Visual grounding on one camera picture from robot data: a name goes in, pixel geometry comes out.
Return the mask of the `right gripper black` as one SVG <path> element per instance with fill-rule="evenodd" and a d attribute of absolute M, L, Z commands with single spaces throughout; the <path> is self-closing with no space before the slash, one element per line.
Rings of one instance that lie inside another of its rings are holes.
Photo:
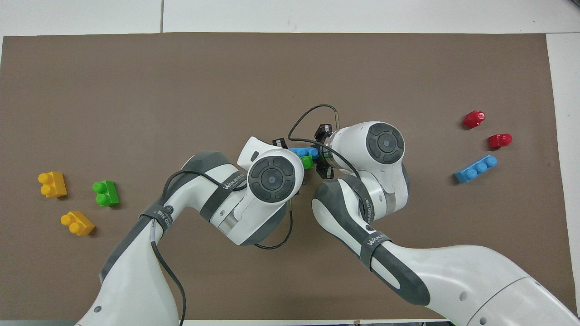
<path fill-rule="evenodd" d="M 324 145 L 325 141 L 332 134 L 331 124 L 321 124 L 314 134 L 314 140 L 317 143 L 322 143 Z M 331 151 L 327 150 L 325 147 L 318 144 L 312 146 L 317 150 L 318 157 L 314 159 L 316 172 L 319 174 L 321 179 L 328 180 L 334 178 L 334 168 L 328 163 L 328 158 L 332 157 Z"/>

